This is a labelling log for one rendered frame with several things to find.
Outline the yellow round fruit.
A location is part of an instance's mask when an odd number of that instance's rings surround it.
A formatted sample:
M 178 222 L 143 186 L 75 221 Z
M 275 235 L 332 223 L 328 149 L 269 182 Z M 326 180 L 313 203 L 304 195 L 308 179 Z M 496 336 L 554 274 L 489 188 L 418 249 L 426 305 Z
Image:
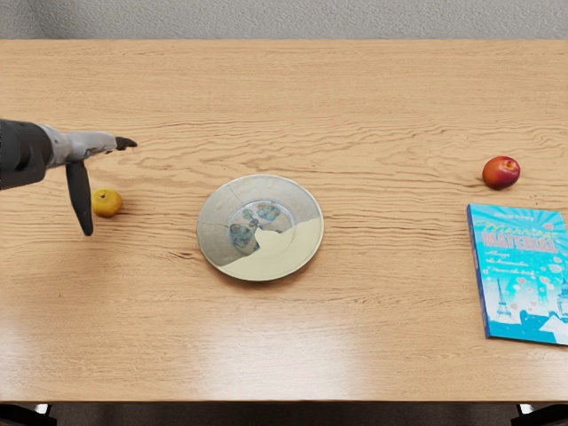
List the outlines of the yellow round fruit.
M 97 189 L 91 193 L 91 208 L 98 217 L 113 217 L 122 208 L 122 196 L 114 189 Z

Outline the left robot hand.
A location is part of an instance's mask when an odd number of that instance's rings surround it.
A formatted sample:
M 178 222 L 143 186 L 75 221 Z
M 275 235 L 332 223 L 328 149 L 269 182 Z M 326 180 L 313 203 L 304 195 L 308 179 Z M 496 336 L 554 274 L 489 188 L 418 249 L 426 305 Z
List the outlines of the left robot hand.
M 93 234 L 91 187 L 84 161 L 94 155 L 134 148 L 138 143 L 130 138 L 104 131 L 62 132 L 52 126 L 39 127 L 51 142 L 52 156 L 47 168 L 64 166 L 72 208 L 85 236 Z

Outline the red apple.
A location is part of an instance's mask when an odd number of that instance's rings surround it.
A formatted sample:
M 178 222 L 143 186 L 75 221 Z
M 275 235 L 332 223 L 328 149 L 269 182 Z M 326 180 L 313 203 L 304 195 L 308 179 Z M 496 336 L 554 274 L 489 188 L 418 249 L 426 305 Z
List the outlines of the red apple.
M 482 169 L 484 183 L 494 190 L 513 186 L 520 178 L 520 174 L 520 164 L 508 156 L 493 157 L 485 163 Z

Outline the grey patterned plate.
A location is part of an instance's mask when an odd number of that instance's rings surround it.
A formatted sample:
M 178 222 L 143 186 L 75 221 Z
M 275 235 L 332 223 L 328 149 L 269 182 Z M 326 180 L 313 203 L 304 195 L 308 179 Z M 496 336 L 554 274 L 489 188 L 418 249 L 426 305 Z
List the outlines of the grey patterned plate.
M 305 266 L 324 235 L 315 197 L 297 182 L 256 174 L 220 186 L 197 217 L 201 253 L 220 272 L 248 281 L 277 280 Z

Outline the blue paperback book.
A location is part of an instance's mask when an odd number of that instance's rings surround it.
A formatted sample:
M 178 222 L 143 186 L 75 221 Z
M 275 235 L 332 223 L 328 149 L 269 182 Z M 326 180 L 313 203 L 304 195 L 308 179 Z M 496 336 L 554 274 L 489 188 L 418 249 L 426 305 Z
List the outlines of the blue paperback book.
M 485 336 L 568 346 L 568 228 L 558 211 L 466 208 Z

